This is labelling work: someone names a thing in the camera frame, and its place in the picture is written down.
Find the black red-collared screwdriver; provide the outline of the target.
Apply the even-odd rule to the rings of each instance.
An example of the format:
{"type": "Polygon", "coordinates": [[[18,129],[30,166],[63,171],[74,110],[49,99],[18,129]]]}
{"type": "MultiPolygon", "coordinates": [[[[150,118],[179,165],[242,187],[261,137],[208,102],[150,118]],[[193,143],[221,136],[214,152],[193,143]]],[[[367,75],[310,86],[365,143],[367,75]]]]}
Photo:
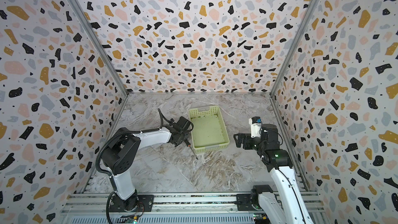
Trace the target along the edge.
{"type": "Polygon", "coordinates": [[[192,151],[192,153],[193,153],[193,155],[194,155],[195,159],[197,159],[197,160],[198,160],[198,157],[197,157],[197,155],[195,154],[195,152],[194,152],[194,149],[192,148],[192,146],[191,146],[190,142],[189,142],[187,139],[185,139],[185,140],[184,140],[184,143],[186,144],[186,146],[187,146],[187,147],[189,147],[189,148],[190,148],[190,150],[192,151]]]}

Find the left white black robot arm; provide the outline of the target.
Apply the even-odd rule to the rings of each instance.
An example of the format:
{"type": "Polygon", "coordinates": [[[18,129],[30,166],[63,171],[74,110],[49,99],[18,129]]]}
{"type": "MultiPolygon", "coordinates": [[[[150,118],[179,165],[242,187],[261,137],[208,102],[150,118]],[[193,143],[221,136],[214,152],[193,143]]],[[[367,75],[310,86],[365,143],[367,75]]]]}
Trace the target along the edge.
{"type": "Polygon", "coordinates": [[[156,144],[189,145],[188,136],[193,129],[193,123],[184,117],[175,122],[164,116],[161,116],[158,128],[140,131],[120,128],[106,141],[95,161],[96,170],[106,174],[111,182],[113,192],[110,202],[126,212],[144,207],[144,204],[140,203],[130,173],[137,152],[156,144]]]}

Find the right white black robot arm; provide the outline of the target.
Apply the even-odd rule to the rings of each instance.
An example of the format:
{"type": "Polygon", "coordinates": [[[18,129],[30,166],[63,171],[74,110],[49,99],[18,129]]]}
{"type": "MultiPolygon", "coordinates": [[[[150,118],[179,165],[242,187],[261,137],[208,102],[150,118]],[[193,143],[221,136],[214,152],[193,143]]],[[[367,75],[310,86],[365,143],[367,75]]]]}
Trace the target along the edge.
{"type": "Polygon", "coordinates": [[[252,123],[250,133],[233,135],[236,147],[254,150],[267,167],[279,200],[269,185],[254,186],[250,202],[262,209],[271,224],[312,224],[298,184],[290,155],[281,149],[281,135],[274,124],[252,123]]]}

